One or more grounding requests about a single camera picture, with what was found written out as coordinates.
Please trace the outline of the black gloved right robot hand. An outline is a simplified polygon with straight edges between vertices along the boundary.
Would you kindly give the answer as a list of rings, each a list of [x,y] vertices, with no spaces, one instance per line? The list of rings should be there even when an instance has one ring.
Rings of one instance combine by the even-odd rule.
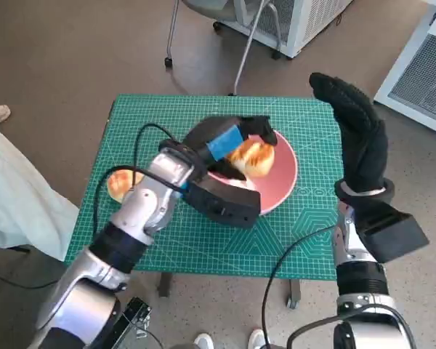
[[[332,107],[339,125],[347,186],[356,193],[382,189],[388,141],[370,99],[354,85],[322,73],[312,73],[309,83],[315,98]]]

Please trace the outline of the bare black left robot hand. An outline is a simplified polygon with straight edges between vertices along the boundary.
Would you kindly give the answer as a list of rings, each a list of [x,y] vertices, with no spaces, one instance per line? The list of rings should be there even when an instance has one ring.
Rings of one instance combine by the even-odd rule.
[[[269,145],[278,144],[268,116],[209,116],[196,124],[182,143],[199,155],[210,172],[231,180],[245,180],[244,174],[225,157],[251,135]]]

